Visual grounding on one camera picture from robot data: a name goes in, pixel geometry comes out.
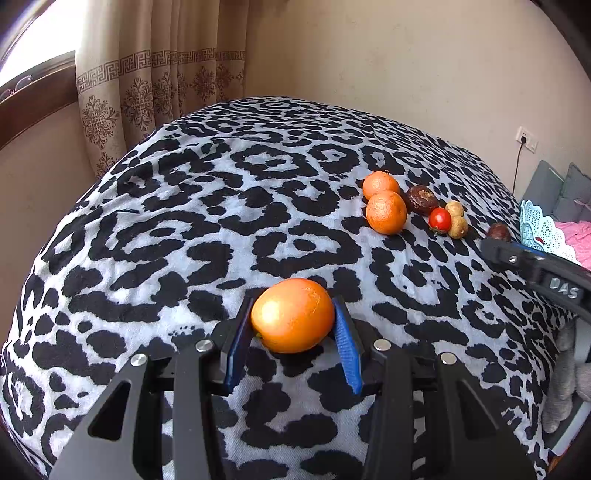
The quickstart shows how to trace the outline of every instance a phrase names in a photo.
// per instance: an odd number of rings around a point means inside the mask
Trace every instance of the curtain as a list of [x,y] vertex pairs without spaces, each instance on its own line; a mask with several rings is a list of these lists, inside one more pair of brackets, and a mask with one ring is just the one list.
[[243,96],[248,0],[93,0],[76,50],[97,178],[155,128]]

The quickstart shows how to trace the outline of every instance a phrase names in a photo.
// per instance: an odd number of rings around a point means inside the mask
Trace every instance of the gray cushion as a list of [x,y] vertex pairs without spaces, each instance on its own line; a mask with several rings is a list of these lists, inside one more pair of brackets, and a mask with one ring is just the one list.
[[575,200],[587,203],[590,199],[591,179],[571,163],[552,215],[559,222],[578,222],[583,205],[575,203]]
[[531,203],[542,209],[544,215],[551,215],[562,183],[563,179],[555,169],[548,162],[540,160],[522,200],[531,200]]

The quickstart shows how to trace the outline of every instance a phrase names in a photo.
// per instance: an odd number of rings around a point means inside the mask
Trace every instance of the power outlet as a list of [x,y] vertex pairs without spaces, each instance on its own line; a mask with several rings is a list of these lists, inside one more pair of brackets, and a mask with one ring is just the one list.
[[538,139],[534,137],[531,133],[529,133],[525,128],[519,127],[517,131],[517,136],[515,139],[521,143],[521,137],[525,137],[527,140],[525,142],[525,147],[532,153],[535,153],[535,149],[538,148]]

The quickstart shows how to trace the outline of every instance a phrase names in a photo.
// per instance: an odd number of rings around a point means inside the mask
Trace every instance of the pink fabric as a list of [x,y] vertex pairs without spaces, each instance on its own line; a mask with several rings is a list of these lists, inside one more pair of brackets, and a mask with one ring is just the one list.
[[564,232],[567,245],[574,248],[577,261],[591,270],[591,222],[554,222]]

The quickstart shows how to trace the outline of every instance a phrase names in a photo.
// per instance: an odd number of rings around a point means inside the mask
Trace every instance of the window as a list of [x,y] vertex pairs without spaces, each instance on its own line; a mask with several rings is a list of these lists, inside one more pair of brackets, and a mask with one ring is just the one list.
[[14,45],[0,70],[0,86],[46,60],[77,49],[87,1],[55,0]]

